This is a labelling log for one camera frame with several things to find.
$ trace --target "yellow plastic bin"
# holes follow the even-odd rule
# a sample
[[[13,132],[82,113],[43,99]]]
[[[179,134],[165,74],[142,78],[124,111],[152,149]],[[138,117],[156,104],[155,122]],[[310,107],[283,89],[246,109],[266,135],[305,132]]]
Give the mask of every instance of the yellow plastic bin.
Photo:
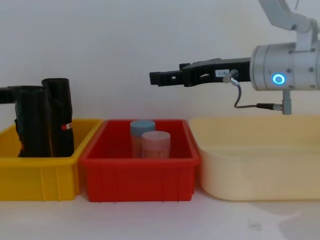
[[[79,156],[102,122],[73,120],[71,157],[17,157],[21,143],[15,125],[0,133],[0,201],[73,200],[80,190]]]

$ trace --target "cable connector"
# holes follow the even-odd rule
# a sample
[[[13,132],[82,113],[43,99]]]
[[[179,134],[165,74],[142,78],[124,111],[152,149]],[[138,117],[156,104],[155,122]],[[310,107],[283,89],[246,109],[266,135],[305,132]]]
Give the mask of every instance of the cable connector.
[[[282,104],[276,104],[276,103],[257,103],[256,107],[258,109],[269,109],[269,110],[276,110],[276,111],[282,111],[283,109]]]
[[[239,72],[236,69],[232,69],[227,75],[223,77],[223,82],[225,84],[231,83],[233,86],[238,87],[239,82],[235,80],[239,76]]]

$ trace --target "pink cup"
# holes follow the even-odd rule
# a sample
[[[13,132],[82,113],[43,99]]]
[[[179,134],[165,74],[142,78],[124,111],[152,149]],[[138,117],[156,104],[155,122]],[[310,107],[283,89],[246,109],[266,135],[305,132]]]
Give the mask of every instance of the pink cup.
[[[165,131],[148,131],[142,134],[142,157],[167,159],[170,157],[171,135]]]

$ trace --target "robotic arm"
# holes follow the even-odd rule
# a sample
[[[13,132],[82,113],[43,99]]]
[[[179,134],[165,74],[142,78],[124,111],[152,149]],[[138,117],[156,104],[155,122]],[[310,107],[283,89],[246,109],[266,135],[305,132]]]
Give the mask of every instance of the robotic arm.
[[[257,46],[251,58],[212,59],[181,64],[179,71],[151,72],[151,84],[192,87],[202,83],[232,83],[239,89],[236,108],[257,107],[291,114],[290,91],[320,90],[318,23],[291,12],[285,0],[259,0],[259,3],[272,25],[296,31],[296,42]],[[283,91],[282,104],[238,106],[239,82],[251,82],[257,91]]]

